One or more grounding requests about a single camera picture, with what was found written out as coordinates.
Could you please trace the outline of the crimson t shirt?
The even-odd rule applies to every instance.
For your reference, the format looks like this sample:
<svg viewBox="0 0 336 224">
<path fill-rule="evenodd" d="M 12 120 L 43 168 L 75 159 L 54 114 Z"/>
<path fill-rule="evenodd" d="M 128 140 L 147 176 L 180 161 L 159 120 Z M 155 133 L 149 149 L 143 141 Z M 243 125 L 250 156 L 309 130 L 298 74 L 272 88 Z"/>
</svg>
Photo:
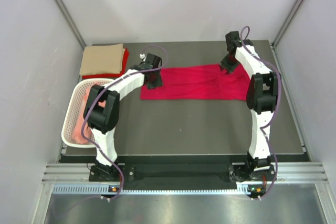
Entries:
<svg viewBox="0 0 336 224">
<path fill-rule="evenodd" d="M 164 68 L 163 85 L 142 87 L 141 100 L 239 100 L 245 101 L 250 78 L 239 65 L 233 73 L 217 64 Z"/>
</svg>

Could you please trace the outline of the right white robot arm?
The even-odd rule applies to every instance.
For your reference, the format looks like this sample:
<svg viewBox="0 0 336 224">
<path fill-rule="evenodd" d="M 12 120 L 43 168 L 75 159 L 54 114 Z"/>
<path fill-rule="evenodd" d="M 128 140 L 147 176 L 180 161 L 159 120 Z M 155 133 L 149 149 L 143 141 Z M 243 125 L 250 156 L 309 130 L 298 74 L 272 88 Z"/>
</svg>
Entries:
<svg viewBox="0 0 336 224">
<path fill-rule="evenodd" d="M 247 159 L 243 168 L 235 168 L 232 175 L 242 180 L 241 171 L 252 180 L 273 172 L 269 146 L 270 128 L 281 98 L 281 76 L 277 68 L 262 60 L 250 40 L 226 40 L 228 54 L 220 68 L 233 73 L 242 66 L 249 77 L 246 104 L 252 117 L 252 135 Z"/>
</svg>

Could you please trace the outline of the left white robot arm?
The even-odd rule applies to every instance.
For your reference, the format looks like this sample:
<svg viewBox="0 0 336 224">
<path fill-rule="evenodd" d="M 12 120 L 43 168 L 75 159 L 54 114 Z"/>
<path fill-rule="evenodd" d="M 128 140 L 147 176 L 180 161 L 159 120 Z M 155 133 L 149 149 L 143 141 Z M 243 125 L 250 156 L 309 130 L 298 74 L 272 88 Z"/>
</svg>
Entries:
<svg viewBox="0 0 336 224">
<path fill-rule="evenodd" d="M 114 133 L 120 114 L 120 101 L 133 90 L 146 85 L 155 89 L 163 85 L 160 69 L 128 70 L 121 77 L 103 86 L 91 87 L 83 113 L 82 126 L 88 126 L 92 137 L 81 129 L 83 138 L 92 143 L 97 150 L 96 161 L 91 168 L 91 182 L 107 182 L 122 179 L 122 171 L 117 166 L 117 152 L 114 145 Z"/>
</svg>

